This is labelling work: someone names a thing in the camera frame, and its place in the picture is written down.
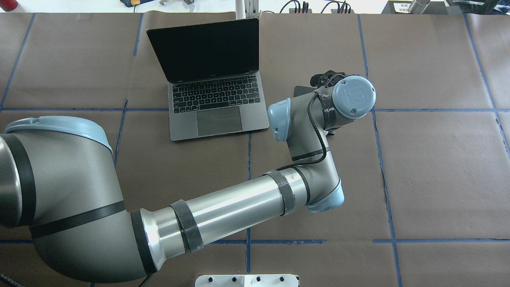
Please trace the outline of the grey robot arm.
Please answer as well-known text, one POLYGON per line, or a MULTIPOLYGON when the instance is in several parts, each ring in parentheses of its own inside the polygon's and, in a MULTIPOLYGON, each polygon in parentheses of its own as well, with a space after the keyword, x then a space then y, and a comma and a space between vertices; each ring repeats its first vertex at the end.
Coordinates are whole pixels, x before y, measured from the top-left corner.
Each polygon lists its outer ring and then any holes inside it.
POLYGON ((37 256, 63 276, 95 283, 132 281, 164 263, 304 206, 342 205, 342 183, 326 134, 365 116, 377 93, 365 77, 269 106, 269 125, 292 163, 212 191, 206 162, 147 171, 133 187, 117 174, 104 130, 70 116, 12 122, 1 134, 1 224, 27 226, 37 256))

